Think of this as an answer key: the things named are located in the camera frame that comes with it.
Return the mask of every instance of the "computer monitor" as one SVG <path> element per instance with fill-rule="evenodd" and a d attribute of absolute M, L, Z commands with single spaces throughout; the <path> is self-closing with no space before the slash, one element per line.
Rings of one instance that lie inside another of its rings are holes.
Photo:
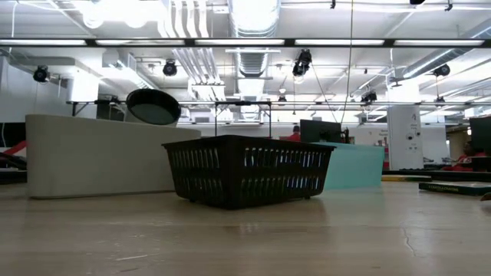
<path fill-rule="evenodd" d="M 300 140 L 303 143 L 320 141 L 341 143 L 341 124 L 317 120 L 300 120 Z"/>
<path fill-rule="evenodd" d="M 491 117 L 470 118 L 471 139 L 475 149 L 491 150 Z"/>

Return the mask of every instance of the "ceiling duct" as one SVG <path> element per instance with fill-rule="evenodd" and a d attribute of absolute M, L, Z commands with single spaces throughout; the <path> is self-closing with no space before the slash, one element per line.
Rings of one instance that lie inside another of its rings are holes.
<path fill-rule="evenodd" d="M 271 38 L 278 27 L 281 0 L 228 0 L 230 24 L 237 38 Z M 266 53 L 238 53 L 244 77 L 261 77 L 268 65 Z"/>
<path fill-rule="evenodd" d="M 491 18 L 462 34 L 460 38 L 490 39 L 491 38 Z M 396 71 L 396 77 L 390 81 L 403 81 L 412 79 L 445 65 L 462 55 L 470 52 L 472 48 L 442 49 L 428 54 L 414 64 L 404 68 L 400 74 Z M 379 77 L 370 83 L 372 87 L 385 82 L 383 77 Z"/>

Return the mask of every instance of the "desk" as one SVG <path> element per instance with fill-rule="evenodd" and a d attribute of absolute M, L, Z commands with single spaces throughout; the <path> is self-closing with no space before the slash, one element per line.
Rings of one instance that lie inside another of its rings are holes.
<path fill-rule="evenodd" d="M 0 186 L 5 275 L 487 275 L 491 202 L 417 183 L 226 211 L 173 193 L 27 200 Z"/>

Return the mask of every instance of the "white partition wall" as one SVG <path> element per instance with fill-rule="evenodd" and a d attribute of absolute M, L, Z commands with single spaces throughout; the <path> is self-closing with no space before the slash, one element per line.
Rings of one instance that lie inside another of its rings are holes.
<path fill-rule="evenodd" d="M 27 115 L 28 195 L 33 198 L 173 191 L 162 143 L 198 139 L 176 127 Z"/>

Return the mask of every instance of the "person in red shirt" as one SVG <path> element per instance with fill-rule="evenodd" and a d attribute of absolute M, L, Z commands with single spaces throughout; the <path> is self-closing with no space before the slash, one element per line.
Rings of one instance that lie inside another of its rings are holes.
<path fill-rule="evenodd" d="M 288 138 L 287 138 L 288 141 L 292 141 L 292 142 L 300 142 L 300 127 L 299 126 L 294 126 L 293 127 L 293 134 L 290 135 Z"/>
<path fill-rule="evenodd" d="M 486 154 L 482 151 L 475 150 L 472 147 L 471 142 L 467 142 L 463 147 L 463 155 L 459 157 L 459 159 L 457 160 L 457 164 L 455 164 L 454 166 L 443 167 L 442 170 L 454 172 L 472 172 L 473 167 L 470 165 L 472 162 L 472 158 L 470 157 L 478 156 L 486 156 Z"/>

